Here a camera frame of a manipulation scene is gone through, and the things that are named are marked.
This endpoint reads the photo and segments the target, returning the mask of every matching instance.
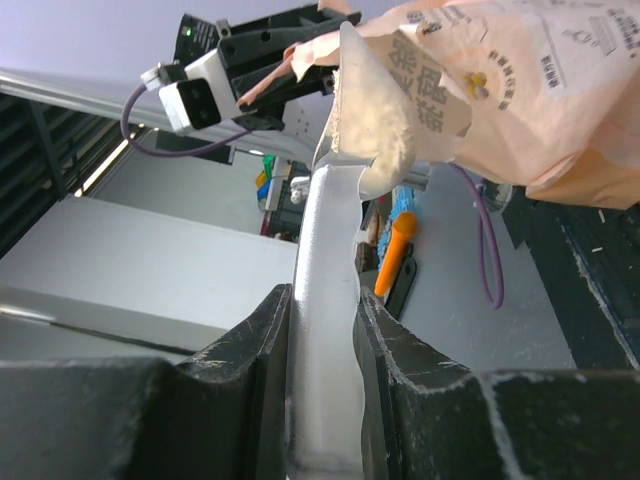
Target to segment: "gray surface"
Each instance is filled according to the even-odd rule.
[[[575,368],[531,255],[526,246],[514,250],[502,217],[492,216],[505,279],[496,311],[480,283],[477,211],[465,185],[443,165],[419,195],[418,275],[402,323],[474,370]]]
[[[184,356],[0,315],[0,360],[162,357],[178,363]]]

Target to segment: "barcode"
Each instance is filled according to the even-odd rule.
[[[544,77],[547,80],[549,88],[556,88],[560,85],[560,80],[558,80],[558,71],[556,70],[556,66],[553,64],[551,56],[547,55],[546,57],[542,57],[540,63],[542,64],[542,71],[544,72]]]

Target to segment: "yellow object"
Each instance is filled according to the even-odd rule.
[[[402,256],[407,243],[413,238],[418,229],[418,219],[411,212],[402,212],[391,226],[391,240],[389,248],[382,261],[382,268],[376,280],[375,294],[379,297],[386,294],[393,280],[396,278]]]
[[[260,188],[265,183],[267,183],[267,174],[265,172],[260,172],[260,175],[256,177],[256,187]]]

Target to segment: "paper bag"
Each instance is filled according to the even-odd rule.
[[[531,198],[640,200],[640,5],[419,1],[358,27],[413,102],[419,160],[456,163]],[[291,66],[337,64],[339,37]]]

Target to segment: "purple cable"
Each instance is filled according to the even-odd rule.
[[[147,148],[144,145],[140,145],[139,143],[135,142],[131,138],[131,130],[129,130],[129,117],[131,116],[131,110],[133,110],[133,106],[146,91],[147,89],[144,85],[140,85],[133,91],[131,96],[127,99],[127,102],[124,104],[124,107],[122,109],[122,118],[120,120],[120,132],[122,133],[122,136],[129,142],[129,145],[131,145],[131,147],[135,148],[139,152],[151,155],[152,157],[160,158],[196,157],[198,155],[204,155],[205,153],[213,152],[214,150],[217,150],[220,147],[224,147],[225,145],[251,133],[247,130],[244,132],[236,133],[235,135],[220,142],[205,145],[204,147],[192,148],[191,150],[183,150],[181,152],[169,152],[166,150]]]
[[[491,218],[489,217],[489,212],[487,211],[487,207],[484,204],[484,200],[482,199],[482,195],[478,191],[475,183],[469,176],[467,172],[465,172],[458,165],[450,163],[453,169],[460,174],[464,182],[469,187],[471,195],[476,203],[476,208],[478,209],[478,244],[479,244],[479,253],[480,253],[480,276],[482,277],[482,288],[484,289],[484,293],[491,303],[491,306],[495,309],[498,309],[502,306],[502,302],[504,301],[504,277],[502,274],[502,262],[500,261],[500,252],[498,250],[498,243],[496,242],[496,236],[493,231],[493,224],[491,223]],[[487,280],[487,271],[484,263],[484,237],[487,237],[487,242],[489,244],[489,254],[491,255],[491,264],[493,265],[493,271],[496,277],[496,294],[495,297],[491,294],[491,290],[489,289],[489,283]]]

